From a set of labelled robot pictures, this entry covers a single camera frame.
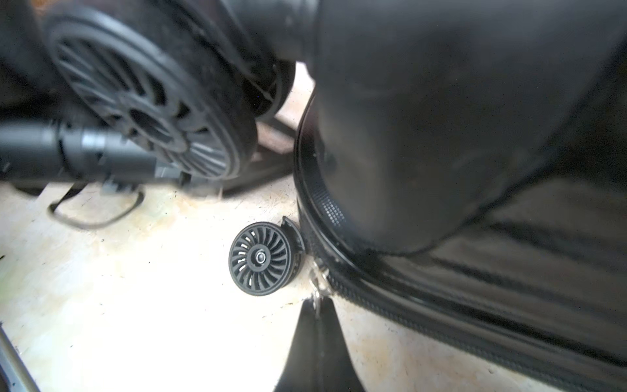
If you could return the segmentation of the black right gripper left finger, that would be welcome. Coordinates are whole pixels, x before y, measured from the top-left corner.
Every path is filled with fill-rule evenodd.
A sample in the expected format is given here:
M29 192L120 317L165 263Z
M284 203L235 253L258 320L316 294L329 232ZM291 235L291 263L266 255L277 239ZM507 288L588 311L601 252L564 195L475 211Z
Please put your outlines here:
M318 317L314 301L303 302L287 362L275 391L319 391Z

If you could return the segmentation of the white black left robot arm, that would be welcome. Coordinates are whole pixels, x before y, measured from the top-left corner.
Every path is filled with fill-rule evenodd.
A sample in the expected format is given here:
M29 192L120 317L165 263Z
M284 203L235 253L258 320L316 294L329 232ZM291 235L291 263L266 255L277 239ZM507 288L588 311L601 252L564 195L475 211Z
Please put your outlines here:
M107 128L26 119L1 124L1 180L34 196L51 183L102 184L114 191L171 186L198 197L231 196L292 173L291 153L258 152L241 176L210 180L158 161Z

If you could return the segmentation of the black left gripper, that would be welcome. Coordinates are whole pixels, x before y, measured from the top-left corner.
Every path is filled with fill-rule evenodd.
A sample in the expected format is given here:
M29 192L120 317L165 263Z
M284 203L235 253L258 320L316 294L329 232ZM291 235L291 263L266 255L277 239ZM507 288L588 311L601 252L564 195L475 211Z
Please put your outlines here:
M97 142L99 182L117 192L141 186L171 186L190 196L232 196L271 183L292 173L293 153L257 148L243 174L230 179L209 179L161 162L122 137Z

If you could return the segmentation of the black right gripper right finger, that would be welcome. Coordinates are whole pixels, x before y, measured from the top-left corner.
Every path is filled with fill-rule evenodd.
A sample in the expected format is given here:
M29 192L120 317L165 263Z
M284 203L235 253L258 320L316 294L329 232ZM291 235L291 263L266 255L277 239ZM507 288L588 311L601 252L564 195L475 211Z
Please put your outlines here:
M331 297L318 302L318 391L364 391Z

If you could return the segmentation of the silver zipper pull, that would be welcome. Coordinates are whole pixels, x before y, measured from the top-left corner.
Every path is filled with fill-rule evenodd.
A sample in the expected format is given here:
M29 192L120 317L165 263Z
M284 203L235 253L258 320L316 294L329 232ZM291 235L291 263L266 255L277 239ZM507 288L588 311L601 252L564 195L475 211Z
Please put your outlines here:
M310 286L313 289L312 302L315 315L319 316L322 302L325 297L333 294L333 288L328 280L329 271L327 267L320 268L313 266L309 272Z

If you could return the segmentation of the black hard-shell suitcase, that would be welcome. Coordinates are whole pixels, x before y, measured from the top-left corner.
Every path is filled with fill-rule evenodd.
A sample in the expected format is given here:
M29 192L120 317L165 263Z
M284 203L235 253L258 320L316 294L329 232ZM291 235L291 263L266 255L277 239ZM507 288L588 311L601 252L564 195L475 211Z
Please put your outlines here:
M571 391L626 388L623 1L55 1L73 91L240 177L287 70L300 227L335 292Z

